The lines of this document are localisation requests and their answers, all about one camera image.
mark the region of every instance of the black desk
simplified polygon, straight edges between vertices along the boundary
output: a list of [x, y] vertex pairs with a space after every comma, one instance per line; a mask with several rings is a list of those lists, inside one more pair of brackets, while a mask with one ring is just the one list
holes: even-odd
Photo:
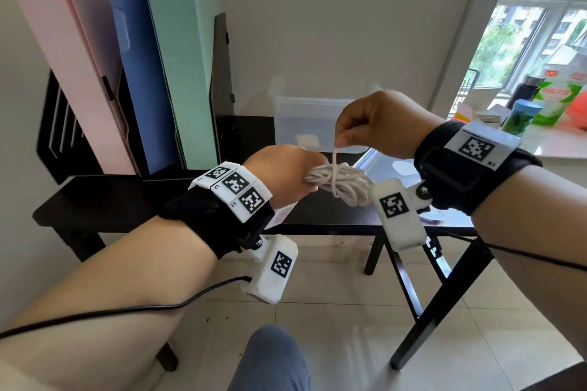
[[[273, 118], [237, 116], [235, 119], [234, 162], [242, 163], [249, 155], [275, 143]], [[360, 155], [339, 154], [339, 162], [356, 162]], [[63, 241], [84, 261], [104, 248], [98, 232], [130, 232], [155, 216], [159, 208], [185, 192], [191, 180], [201, 172], [184, 172], [185, 179], [143, 181], [137, 176], [75, 177], [33, 214], [37, 224], [53, 227]], [[400, 369], [424, 343], [446, 314], [493, 259], [488, 249], [471, 244], [454, 269], [444, 260], [438, 236], [451, 232], [476, 237], [471, 220], [451, 210], [438, 225], [426, 225], [429, 242], [423, 246], [442, 286], [422, 309], [404, 270], [400, 255], [391, 249], [373, 205], [349, 207], [332, 194], [320, 190], [300, 201], [283, 224], [271, 233], [288, 235], [373, 235], [375, 240], [365, 266], [371, 275], [379, 255], [386, 247], [396, 270], [415, 325], [391, 359]], [[166, 345], [158, 360], [168, 371], [177, 367], [177, 359]]]

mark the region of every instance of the mint green folder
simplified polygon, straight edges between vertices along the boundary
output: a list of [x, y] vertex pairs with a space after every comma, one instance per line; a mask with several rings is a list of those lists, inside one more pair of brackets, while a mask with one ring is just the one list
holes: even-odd
[[188, 169], [218, 164], [209, 93], [218, 0], [149, 0], [169, 87], [183, 160]]

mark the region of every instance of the jeans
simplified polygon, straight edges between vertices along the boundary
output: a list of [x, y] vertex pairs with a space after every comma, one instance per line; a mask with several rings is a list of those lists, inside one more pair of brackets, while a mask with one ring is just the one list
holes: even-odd
[[228, 391], [310, 391], [310, 374], [296, 341], [267, 325], [251, 336]]

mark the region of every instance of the black cable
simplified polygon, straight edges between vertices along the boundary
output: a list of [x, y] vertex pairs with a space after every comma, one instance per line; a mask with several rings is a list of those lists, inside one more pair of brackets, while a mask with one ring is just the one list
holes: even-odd
[[91, 312], [83, 312], [83, 313], [76, 313], [73, 315], [67, 315], [65, 317], [57, 317], [52, 318], [50, 320], [45, 320], [42, 322], [31, 323], [30, 325], [24, 325], [18, 328], [8, 329], [7, 331], [0, 332], [0, 340], [11, 337], [13, 335], [24, 334], [25, 332], [36, 331], [37, 329], [43, 328], [50, 328], [53, 326], [63, 325], [65, 323], [70, 322], [78, 322], [82, 320], [89, 320], [91, 318], [101, 318], [101, 317], [110, 317], [113, 315], [121, 315], [124, 313], [135, 313], [135, 312], [151, 312], [151, 311], [173, 311], [174, 309], [180, 309], [188, 304], [192, 303], [197, 298], [200, 298], [202, 295], [206, 294], [209, 291], [212, 291], [220, 286], [224, 286], [229, 283], [233, 283], [235, 281], [247, 281], [251, 282], [253, 279], [250, 276], [237, 276], [235, 278], [231, 278], [230, 280], [225, 280], [220, 283], [217, 283], [209, 288], [204, 289], [203, 291], [198, 292], [187, 299], [186, 301], [174, 305], [143, 305], [143, 306], [128, 306], [127, 308], [119, 308], [119, 309], [104, 309], [102, 311], [91, 311]]
[[531, 254], [529, 252], [524, 252], [524, 251], [517, 250], [517, 249], [510, 249], [509, 247], [496, 246], [495, 244], [486, 243], [485, 241], [483, 241], [481, 239], [481, 237], [477, 237], [476, 239], [468, 239], [465, 237], [461, 237], [460, 235], [453, 234], [451, 232], [446, 232], [446, 231], [440, 230], [440, 229], [438, 229], [438, 230], [434, 229], [434, 232], [435, 232], [435, 234], [438, 234], [439, 236], [446, 236], [446, 237], [461, 239], [463, 241], [467, 241], [468, 243], [478, 244], [478, 245], [481, 245], [484, 247], [488, 247], [489, 249], [501, 250], [503, 252], [509, 252], [510, 254], [516, 254], [516, 255], [521, 255], [522, 257], [534, 258], [535, 260], [546, 261], [548, 263], [556, 264], [559, 266], [570, 267], [572, 269], [578, 269], [580, 271], [587, 272], [587, 266], [583, 266], [582, 264], [574, 263], [572, 261], [558, 260], [556, 258], [547, 257], [545, 255]]

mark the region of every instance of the hand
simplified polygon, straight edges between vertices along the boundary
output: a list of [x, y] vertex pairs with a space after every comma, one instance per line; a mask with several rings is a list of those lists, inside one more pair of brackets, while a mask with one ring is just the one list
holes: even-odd
[[395, 158], [414, 158], [422, 140], [443, 122], [399, 91], [378, 91], [345, 107], [336, 121], [334, 145], [369, 146]]
[[318, 190], [305, 179], [314, 167], [323, 164], [328, 164], [323, 154], [283, 144], [259, 150], [243, 165], [273, 194], [271, 207], [280, 209]]

